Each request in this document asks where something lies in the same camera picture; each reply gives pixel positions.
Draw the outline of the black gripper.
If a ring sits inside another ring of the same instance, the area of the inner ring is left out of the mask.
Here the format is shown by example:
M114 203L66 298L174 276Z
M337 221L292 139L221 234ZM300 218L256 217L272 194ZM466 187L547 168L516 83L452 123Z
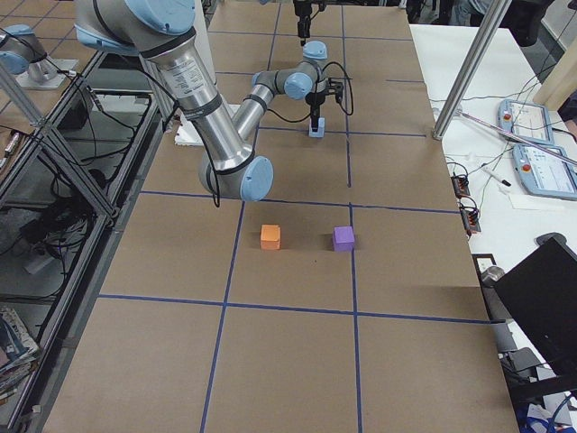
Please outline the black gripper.
M307 40L310 38L310 24L311 24L311 16L307 15L300 15L298 17L298 38L301 45L305 45ZM319 133L321 130L321 105L325 102L326 97L330 94L330 90L324 88L322 90L313 90L312 92L306 95L306 103L309 105L310 108L310 123L309 123L309 132L310 133Z

